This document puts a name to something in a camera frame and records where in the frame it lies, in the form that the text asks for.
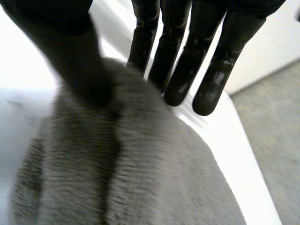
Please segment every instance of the gray plush toy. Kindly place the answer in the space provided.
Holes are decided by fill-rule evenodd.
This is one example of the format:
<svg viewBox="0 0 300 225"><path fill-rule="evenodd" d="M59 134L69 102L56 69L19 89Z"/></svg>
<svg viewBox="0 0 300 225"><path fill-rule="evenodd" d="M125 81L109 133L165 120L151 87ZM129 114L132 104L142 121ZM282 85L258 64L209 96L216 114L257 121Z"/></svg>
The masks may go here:
<svg viewBox="0 0 300 225"><path fill-rule="evenodd" d="M105 108L62 85L10 197L11 225L245 225L202 138L133 69Z"/></svg>

